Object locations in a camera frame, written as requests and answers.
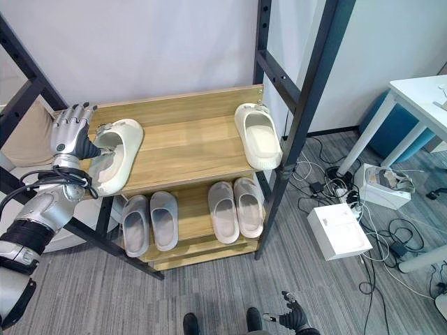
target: table leg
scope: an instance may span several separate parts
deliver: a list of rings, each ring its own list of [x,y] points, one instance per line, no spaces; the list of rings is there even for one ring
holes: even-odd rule
[[[372,139],[395,105],[396,102],[390,92],[386,95],[385,100],[383,100],[380,108],[377,110],[376,114],[368,124],[368,127],[366,127],[365,131],[354,145],[354,148],[352,148],[348,156],[340,165],[337,173],[340,175],[345,175],[348,172],[349,168],[354,164],[357,157],[359,157],[362,153],[363,149],[367,146],[368,142]]]
[[[447,258],[447,245],[440,246],[432,251],[423,253],[422,255],[406,260],[405,262],[399,263],[399,270],[402,272],[411,272],[421,267],[426,267],[428,265],[442,262]]]
[[[402,141],[395,147],[395,149],[388,155],[387,158],[381,163],[381,166],[388,167],[393,164],[396,159],[402,155],[402,153],[408,149],[408,147],[416,141],[416,139],[423,133],[423,131],[427,129],[427,126],[424,126],[422,122],[418,122],[413,129],[408,133],[407,136],[404,137]]]

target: slipper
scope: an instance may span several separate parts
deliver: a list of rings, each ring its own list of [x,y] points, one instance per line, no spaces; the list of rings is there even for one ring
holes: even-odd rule
[[[111,154],[91,160],[89,175],[100,197],[112,195],[126,184],[142,136],[140,124],[132,119],[122,119],[98,128],[94,144],[98,148],[113,150]]]
[[[178,206],[174,195],[160,191],[151,198],[151,220],[156,248],[168,251],[179,241]]]
[[[208,191],[208,206],[210,208],[212,225],[217,239],[229,244],[239,237],[236,207],[231,184],[220,181],[211,186]]]
[[[254,239],[263,231],[261,194],[250,178],[239,178],[234,183],[237,220],[242,235]]]
[[[129,257],[138,257],[149,248],[149,200],[143,195],[132,197],[123,207],[124,249]]]
[[[273,170],[281,163],[277,131],[266,106],[244,103],[236,109],[235,123],[245,156],[257,170]]]

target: wooden shelf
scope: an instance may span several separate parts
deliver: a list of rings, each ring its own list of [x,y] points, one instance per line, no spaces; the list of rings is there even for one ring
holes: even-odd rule
[[[242,235],[232,244],[222,244],[217,241],[208,209],[209,188],[210,185],[205,184],[172,192],[179,205],[179,243],[169,251],[159,251],[155,246],[154,233],[151,228],[150,247],[144,255],[139,257],[143,262],[157,263],[166,269],[171,265],[175,265],[173,267],[181,266],[177,265],[181,263],[180,260],[189,259],[188,264],[193,264],[196,260],[214,259],[213,255],[216,252],[219,252],[219,255],[224,255],[216,256],[221,258],[228,257],[229,250],[236,254],[256,250],[257,239],[247,239]],[[254,247],[254,250],[246,249],[248,246]]]
[[[217,249],[222,249],[230,246],[247,245],[247,239],[242,235],[237,241],[232,244],[223,244],[217,241],[215,236],[201,237],[197,240],[180,241],[172,250],[159,251],[155,244],[151,244],[147,252],[139,258],[143,262],[160,262],[167,260],[174,260],[178,258],[185,258],[190,255],[197,255],[201,253],[209,253]]]
[[[135,119],[144,138],[126,185],[125,196],[170,191],[178,201],[179,243],[170,251],[156,249],[152,228],[150,247],[140,257],[158,270],[206,262],[258,248],[256,239],[242,235],[232,244],[214,236],[208,190],[220,180],[249,177],[234,113],[242,103],[262,100],[263,85],[100,105],[90,124],[90,138],[101,124]],[[89,161],[82,162],[88,170]]]
[[[120,193],[131,196],[253,172],[234,123],[241,103],[262,99],[262,85],[99,106],[98,125],[135,119],[145,131],[131,175]],[[89,162],[82,163],[88,170]]]
[[[194,254],[173,260],[156,261],[154,262],[154,268],[155,270],[174,269],[176,267],[184,267],[186,265],[208,262],[210,260],[218,260],[219,258],[242,255],[243,253],[252,253],[257,249],[258,241],[248,241],[245,244],[223,247],[222,249],[213,251],[212,253],[204,253],[199,255]]]

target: gray carpet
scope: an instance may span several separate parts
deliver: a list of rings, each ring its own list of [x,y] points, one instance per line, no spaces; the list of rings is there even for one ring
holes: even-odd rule
[[[323,154],[335,160],[347,154],[356,134],[325,135]],[[309,139],[306,156],[315,163],[318,144]],[[371,151],[364,162],[379,161]],[[426,192],[447,185],[447,155],[420,151],[406,163],[397,164],[408,172],[418,188],[413,201],[401,212],[428,225],[447,231],[447,197],[426,200]],[[302,171],[307,166],[300,166]],[[321,180],[313,172],[309,181]],[[286,312],[281,290],[290,290],[322,334],[361,334],[369,297],[358,290],[365,280],[359,257],[326,262],[306,221],[298,211],[302,195],[290,185],[281,204],[261,260],[242,255],[214,262],[165,271],[157,281],[103,251],[88,245],[44,255],[33,275],[37,291],[17,325],[5,335],[23,334],[182,334],[182,318],[194,312],[202,334],[243,334],[247,331],[245,311],[250,306],[261,312]],[[303,202],[310,210],[314,203]],[[369,205],[376,226],[386,227],[396,211]],[[426,249],[447,243],[447,234],[418,224]],[[377,285],[383,293],[391,334],[447,334],[447,322],[434,302],[401,286],[376,263]],[[428,294],[430,269],[411,274],[391,272],[415,290]],[[291,334],[275,324],[264,323],[272,334]],[[375,296],[367,334],[385,334],[383,309]]]

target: metal rack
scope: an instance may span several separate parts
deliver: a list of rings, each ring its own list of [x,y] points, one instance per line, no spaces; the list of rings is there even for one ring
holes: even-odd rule
[[[326,1],[305,81],[302,89],[299,90],[294,81],[287,76],[283,68],[267,50],[271,0],[258,1],[253,84],[262,84],[264,74],[266,74],[266,78],[271,81],[293,114],[293,121],[287,140],[284,142],[282,148],[284,155],[281,165],[274,171],[273,188],[270,188],[264,172],[260,171],[256,173],[265,197],[266,215],[264,231],[259,239],[258,250],[255,252],[255,260],[258,260],[262,256],[268,235],[274,225],[274,218],[277,214],[279,204],[283,198],[288,180],[295,169],[298,156],[305,144],[307,132],[316,108],[318,107],[335,57],[337,56],[355,2],[355,0]],[[67,105],[39,70],[38,66],[34,63],[33,59],[23,48],[20,41],[1,16],[0,32],[1,45],[28,78],[27,82],[14,95],[0,114],[1,148],[39,94],[54,110],[65,109]],[[0,167],[0,191],[9,193],[20,186],[23,186],[23,184],[20,184],[17,178]],[[25,204],[35,194],[36,192],[34,191],[28,191],[17,195],[15,199]],[[72,232],[109,254],[120,258],[140,271],[163,280],[164,275],[160,271],[155,270],[137,258],[128,257],[123,248],[106,238],[112,203],[113,197],[103,198],[96,230],[89,228],[76,218],[72,218],[64,229],[67,229],[69,232]]]

